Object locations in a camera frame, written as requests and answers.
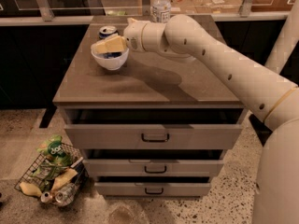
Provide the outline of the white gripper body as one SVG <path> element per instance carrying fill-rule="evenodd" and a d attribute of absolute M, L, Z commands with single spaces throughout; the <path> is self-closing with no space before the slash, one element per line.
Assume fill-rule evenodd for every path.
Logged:
<path fill-rule="evenodd" d="M 134 18 L 127 19 L 128 25 L 123 31 L 123 36 L 126 41 L 127 47 L 131 51 L 144 52 L 142 42 L 143 30 L 150 21 L 140 21 Z"/>

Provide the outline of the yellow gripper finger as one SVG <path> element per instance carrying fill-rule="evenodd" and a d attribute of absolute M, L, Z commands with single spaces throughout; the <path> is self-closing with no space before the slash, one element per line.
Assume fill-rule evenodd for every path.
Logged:
<path fill-rule="evenodd" d="M 113 35 L 92 44 L 92 52 L 95 54 L 123 52 L 126 48 L 126 42 L 120 35 Z"/>

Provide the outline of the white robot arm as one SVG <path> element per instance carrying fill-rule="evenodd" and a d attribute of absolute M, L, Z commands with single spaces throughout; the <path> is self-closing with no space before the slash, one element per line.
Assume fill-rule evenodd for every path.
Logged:
<path fill-rule="evenodd" d="M 96 54 L 128 48 L 170 58 L 193 57 L 272 131 L 260 159 L 252 224 L 299 224 L 299 87 L 280 75 L 298 42 L 298 13 L 296 1 L 266 65 L 224 45 L 184 14 L 167 23 L 129 19 L 123 35 L 91 46 Z"/>

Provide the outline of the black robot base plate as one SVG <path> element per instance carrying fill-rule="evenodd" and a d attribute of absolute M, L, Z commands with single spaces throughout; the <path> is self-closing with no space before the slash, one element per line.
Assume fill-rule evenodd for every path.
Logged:
<path fill-rule="evenodd" d="M 249 116 L 249 121 L 253 130 L 256 132 L 262 146 L 264 146 L 270 135 L 270 131 L 253 114 Z"/>

